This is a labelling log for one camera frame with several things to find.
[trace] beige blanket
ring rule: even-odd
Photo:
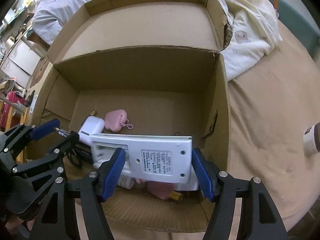
[[[228,83],[228,172],[241,179],[260,177],[289,230],[320,194],[320,154],[307,158],[302,148],[303,132],[320,121],[320,72],[282,23],[279,29],[284,39],[279,47]],[[236,239],[240,203],[230,239]],[[78,223],[86,239],[83,220]],[[109,225],[116,240],[201,240],[204,235],[154,232],[113,220]]]

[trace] pink bead chain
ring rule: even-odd
[[[127,127],[127,129],[129,129],[129,130],[132,130],[133,129],[133,124],[130,124],[129,123],[129,119],[127,119],[127,121],[125,121],[126,123],[121,123],[121,118],[122,118],[122,115],[120,116],[120,118],[119,118],[119,123],[120,123],[120,125],[122,126],[122,127]]]

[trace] blue gripper pad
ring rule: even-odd
[[[116,189],[116,185],[118,183],[119,177],[121,175],[122,169],[125,163],[125,151],[122,148],[117,148],[111,159],[107,162],[104,162],[99,170],[103,168],[103,165],[111,164],[112,166],[109,168],[109,172],[103,183],[103,192],[101,197],[103,202],[107,201],[109,197],[113,195]]]
[[[191,163],[193,169],[195,170],[195,174],[199,181],[204,197],[208,198],[209,201],[212,202],[214,198],[214,194],[212,192],[212,182],[195,149],[192,150]]]
[[[45,124],[39,126],[38,128],[35,128],[31,132],[31,135],[30,135],[31,140],[37,141],[49,135],[50,133],[53,132],[54,127],[60,127],[60,121],[58,119],[52,119],[51,121],[46,122]]]

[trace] cartoon print fabric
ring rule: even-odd
[[[234,79],[269,54],[281,41],[275,10],[268,0],[218,0],[232,25],[223,54],[227,80]]]

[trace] white comforter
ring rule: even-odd
[[[39,0],[34,31],[49,45],[73,14],[89,0]],[[224,56],[228,81],[254,66],[282,40],[268,0],[219,0],[233,28]]]

